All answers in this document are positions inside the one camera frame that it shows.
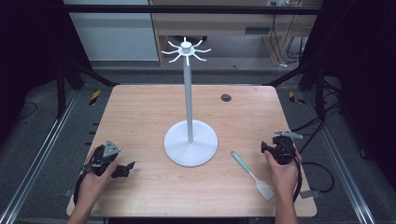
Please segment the teal handled white spatula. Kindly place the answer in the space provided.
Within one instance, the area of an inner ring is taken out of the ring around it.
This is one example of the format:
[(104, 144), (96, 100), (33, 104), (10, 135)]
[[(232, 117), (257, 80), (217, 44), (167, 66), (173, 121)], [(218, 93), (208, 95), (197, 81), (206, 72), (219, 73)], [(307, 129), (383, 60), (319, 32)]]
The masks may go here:
[(270, 201), (274, 197), (274, 192), (271, 187), (266, 182), (260, 180), (257, 176), (253, 174), (248, 165), (244, 162), (244, 160), (239, 156), (236, 151), (232, 150), (231, 155), (238, 162), (238, 164), (254, 179), (256, 183), (256, 189), (262, 195), (262, 197), (266, 201)]

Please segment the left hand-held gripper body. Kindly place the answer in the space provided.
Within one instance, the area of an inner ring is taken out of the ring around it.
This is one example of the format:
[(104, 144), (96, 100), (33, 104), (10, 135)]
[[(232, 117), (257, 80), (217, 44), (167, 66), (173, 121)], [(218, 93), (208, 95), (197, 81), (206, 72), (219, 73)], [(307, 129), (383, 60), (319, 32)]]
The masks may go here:
[(104, 145), (97, 147), (89, 160), (89, 162), (82, 166), (84, 172), (93, 171), (96, 175), (100, 176), (104, 173), (107, 166), (113, 162), (121, 152), (110, 140), (107, 140)]

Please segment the black metal frame stand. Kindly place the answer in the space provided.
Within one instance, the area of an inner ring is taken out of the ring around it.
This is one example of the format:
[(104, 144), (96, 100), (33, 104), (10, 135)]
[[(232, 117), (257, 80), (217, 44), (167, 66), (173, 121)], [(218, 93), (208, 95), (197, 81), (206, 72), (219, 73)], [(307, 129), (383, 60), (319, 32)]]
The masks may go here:
[(303, 75), (298, 84), (298, 88), (300, 90), (307, 91), (313, 85), (316, 85), (315, 111), (321, 120), (325, 120), (325, 109), (323, 103), (324, 70), (320, 66), (318, 60), (311, 59), (305, 63), (300, 63), (297, 68), (291, 70), (286, 75), (266, 83), (266, 86), (277, 87), (278, 85), (291, 79), (292, 77), (296, 77), (297, 75)]
[(58, 99), (57, 119), (59, 119), (66, 110), (64, 82), (67, 81), (73, 90), (81, 90), (82, 87), (84, 86), (84, 82), (80, 77), (81, 74), (85, 74), (108, 87), (115, 87), (118, 85), (117, 82), (102, 77), (101, 75), (94, 72), (92, 68), (84, 66), (81, 63), (75, 61), (66, 61), (60, 63), (56, 68), (57, 99)]

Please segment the black horizontal frame bar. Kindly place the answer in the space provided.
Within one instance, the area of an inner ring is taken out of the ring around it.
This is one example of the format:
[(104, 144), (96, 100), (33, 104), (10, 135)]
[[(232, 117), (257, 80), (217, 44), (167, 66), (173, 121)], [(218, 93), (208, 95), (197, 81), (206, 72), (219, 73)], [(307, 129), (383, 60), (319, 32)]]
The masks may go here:
[(179, 13), (179, 14), (263, 14), (319, 15), (321, 7), (239, 7), (239, 6), (143, 6), (143, 5), (64, 5), (76, 13)]

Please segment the person's left hand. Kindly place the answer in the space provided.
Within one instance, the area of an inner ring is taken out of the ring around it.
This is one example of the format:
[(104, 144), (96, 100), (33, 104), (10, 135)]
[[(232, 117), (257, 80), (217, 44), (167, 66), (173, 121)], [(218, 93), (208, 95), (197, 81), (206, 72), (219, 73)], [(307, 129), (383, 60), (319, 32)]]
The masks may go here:
[(77, 207), (93, 207), (95, 205), (117, 165), (117, 161), (111, 162), (100, 176), (94, 172), (88, 172), (85, 175), (78, 191)]

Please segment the yellow black tape strip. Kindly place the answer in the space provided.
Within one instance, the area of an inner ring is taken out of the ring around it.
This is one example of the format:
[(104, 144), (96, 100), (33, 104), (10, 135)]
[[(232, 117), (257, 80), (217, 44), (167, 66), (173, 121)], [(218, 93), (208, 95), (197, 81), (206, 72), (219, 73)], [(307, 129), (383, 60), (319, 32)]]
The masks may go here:
[(289, 92), (289, 99), (291, 102), (297, 103), (299, 105), (305, 105), (305, 100), (296, 99), (292, 91)]
[(100, 91), (100, 90), (97, 90), (97, 91), (95, 91), (95, 92), (92, 94), (92, 98), (91, 98), (91, 100), (90, 100), (90, 102), (89, 102), (89, 105), (95, 105), (95, 103), (96, 103), (96, 101), (97, 101), (97, 99), (98, 99), (100, 93), (101, 93), (101, 91)]

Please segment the white hook stand rack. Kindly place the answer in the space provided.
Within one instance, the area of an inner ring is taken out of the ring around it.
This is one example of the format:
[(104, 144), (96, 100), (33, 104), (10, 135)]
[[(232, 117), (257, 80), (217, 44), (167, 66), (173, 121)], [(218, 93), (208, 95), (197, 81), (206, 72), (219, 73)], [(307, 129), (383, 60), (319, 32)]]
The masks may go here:
[(218, 149), (218, 136), (215, 130), (207, 123), (193, 118), (192, 115), (192, 85), (191, 85), (191, 60), (194, 57), (205, 62), (197, 52), (207, 53), (210, 49), (198, 49), (202, 44), (192, 44), (186, 37), (177, 46), (171, 41), (168, 44), (175, 48), (173, 51), (163, 51), (163, 54), (176, 54), (176, 58), (183, 59), (183, 78), (185, 89), (186, 119), (175, 123), (163, 139), (164, 151), (168, 158), (183, 167), (198, 167), (210, 161)]

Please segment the aluminium floor rail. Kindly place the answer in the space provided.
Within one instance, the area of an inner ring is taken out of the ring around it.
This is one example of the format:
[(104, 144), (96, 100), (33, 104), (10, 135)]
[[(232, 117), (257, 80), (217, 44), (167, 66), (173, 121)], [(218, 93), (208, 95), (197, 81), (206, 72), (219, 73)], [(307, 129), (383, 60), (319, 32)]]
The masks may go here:
[(340, 179), (340, 182), (344, 188), (346, 196), (351, 204), (354, 213), (359, 220), (360, 224), (377, 224), (372, 214), (371, 209), (369, 208), (367, 202), (365, 201), (361, 190), (359, 189), (355, 178), (347, 167), (346, 161), (342, 158), (342, 154), (339, 151), (339, 147), (336, 145), (335, 140), (333, 139), (331, 132), (329, 130), (328, 125), (330, 124), (331, 116), (331, 106), (333, 104), (338, 104), (335, 99), (335, 96), (330, 93), (325, 93), (318, 102), (314, 98), (314, 96), (309, 92), (305, 93), (304, 97), (307, 101), (307, 104), (314, 115), (318, 114), (318, 110), (316, 109), (316, 104), (323, 103), (324, 104), (324, 119), (323, 125), (320, 128), (320, 135), (323, 139), (326, 150), (328, 151), (329, 157), (332, 161), (333, 167)]
[(0, 224), (13, 224), (13, 222), (16, 220), (16, 217), (21, 211), (27, 196), (36, 182), (48, 155), (51, 153), (59, 134), (63, 130), (63, 127), (75, 105), (78, 95), (79, 91), (71, 91), (66, 102), (64, 112), (54, 121), (45, 141), (38, 150), (35, 159), (30, 165), (19, 187), (17, 188), (10, 202), (7, 204), (5, 210), (0, 215)]

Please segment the white cabinet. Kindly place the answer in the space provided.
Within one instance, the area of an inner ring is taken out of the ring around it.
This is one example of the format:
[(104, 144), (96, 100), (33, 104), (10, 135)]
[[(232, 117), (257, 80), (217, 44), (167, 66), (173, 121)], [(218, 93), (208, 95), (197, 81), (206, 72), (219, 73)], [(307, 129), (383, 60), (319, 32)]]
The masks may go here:
[(91, 62), (157, 61), (149, 13), (70, 13)]

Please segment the person's right hand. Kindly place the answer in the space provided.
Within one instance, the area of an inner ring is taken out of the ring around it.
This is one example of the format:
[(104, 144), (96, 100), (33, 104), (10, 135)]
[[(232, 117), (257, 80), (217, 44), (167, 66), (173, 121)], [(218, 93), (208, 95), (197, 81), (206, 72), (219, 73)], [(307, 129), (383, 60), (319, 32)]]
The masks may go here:
[(272, 182), (276, 192), (276, 199), (294, 202), (293, 196), (298, 183), (298, 166), (292, 161), (289, 164), (281, 165), (276, 162), (273, 155), (265, 151), (265, 158), (269, 163), (272, 173)]

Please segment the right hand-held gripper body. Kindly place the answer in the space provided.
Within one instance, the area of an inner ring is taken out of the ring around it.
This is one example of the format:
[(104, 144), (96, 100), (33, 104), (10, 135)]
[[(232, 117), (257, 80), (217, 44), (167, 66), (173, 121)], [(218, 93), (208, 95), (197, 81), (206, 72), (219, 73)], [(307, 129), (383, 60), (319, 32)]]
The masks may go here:
[(276, 136), (272, 138), (272, 147), (275, 148), (275, 155), (272, 156), (278, 164), (286, 165), (298, 161), (294, 139), (303, 137), (292, 131), (276, 131)]

